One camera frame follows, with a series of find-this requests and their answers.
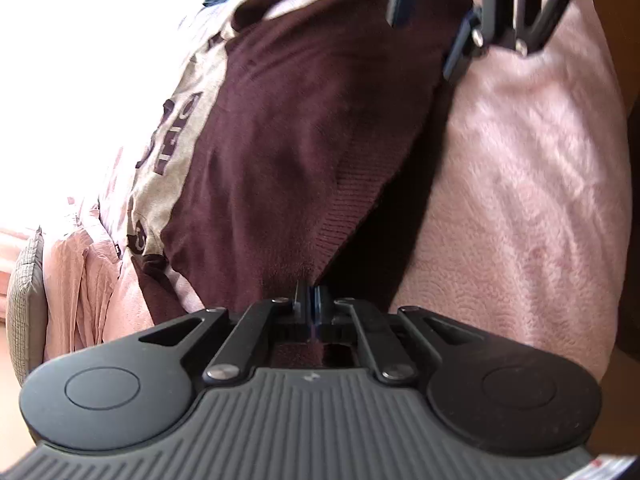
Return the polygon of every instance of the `pink blanket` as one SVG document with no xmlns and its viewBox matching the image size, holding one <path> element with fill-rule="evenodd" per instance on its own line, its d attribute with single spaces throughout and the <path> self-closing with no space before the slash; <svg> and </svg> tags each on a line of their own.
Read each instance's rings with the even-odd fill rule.
<svg viewBox="0 0 640 480">
<path fill-rule="evenodd" d="M 209 22 L 193 21 L 193 38 L 221 26 L 208 12 Z M 100 197 L 112 211 L 102 222 L 120 244 L 140 153 L 137 145 L 121 152 Z M 491 50 L 460 83 L 443 167 L 394 307 L 427 307 L 571 358 L 600 378 L 630 217 L 622 100 L 593 2 L 574 0 L 542 54 L 522 60 Z M 127 261 L 104 340 L 151 325 Z M 186 280 L 173 279 L 187 310 L 202 306 Z"/>
</svg>

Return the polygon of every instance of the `pillow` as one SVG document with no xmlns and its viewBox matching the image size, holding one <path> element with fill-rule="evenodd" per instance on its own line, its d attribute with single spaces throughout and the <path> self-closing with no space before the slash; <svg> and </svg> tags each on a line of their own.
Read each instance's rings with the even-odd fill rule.
<svg viewBox="0 0 640 480">
<path fill-rule="evenodd" d="M 22 384 L 42 364 L 49 319 L 42 276 L 42 230 L 27 240 L 7 288 L 6 334 L 15 376 Z"/>
</svg>

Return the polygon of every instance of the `pink curtain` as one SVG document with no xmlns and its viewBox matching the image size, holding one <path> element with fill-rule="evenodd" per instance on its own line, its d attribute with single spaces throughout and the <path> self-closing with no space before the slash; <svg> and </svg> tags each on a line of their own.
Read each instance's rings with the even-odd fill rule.
<svg viewBox="0 0 640 480">
<path fill-rule="evenodd" d="M 33 231 L 29 229 L 12 230 L 0 227 L 0 319 L 5 318 L 6 289 L 9 285 L 9 277 L 14 270 L 20 250 L 31 235 L 33 235 Z"/>
</svg>

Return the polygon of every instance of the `bed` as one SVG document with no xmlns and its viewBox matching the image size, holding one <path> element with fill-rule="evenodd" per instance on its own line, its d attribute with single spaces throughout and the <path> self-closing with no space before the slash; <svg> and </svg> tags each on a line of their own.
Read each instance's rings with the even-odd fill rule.
<svg viewBox="0 0 640 480">
<path fill-rule="evenodd" d="M 193 6 L 180 28 L 183 70 L 209 38 L 224 38 L 242 1 Z M 265 20 L 300 1 L 283 0 Z M 445 139 L 390 309 L 424 306 L 563 355 L 601 378 L 616 335 L 631 188 L 625 111 L 593 1 L 572 1 L 541 54 L 521 59 L 496 48 L 473 62 L 456 89 Z M 140 136 L 118 150 L 104 185 L 84 198 L 69 228 L 89 234 L 78 238 L 76 254 L 97 243 L 105 251 L 95 271 L 100 301 L 64 306 L 86 269 L 78 258 L 79 277 L 65 281 L 60 273 L 69 266 L 52 248 L 68 235 L 45 236 L 46 358 L 154 323 L 128 225 L 147 144 Z M 164 276 L 184 312 L 209 306 L 183 275 L 169 267 Z"/>
</svg>

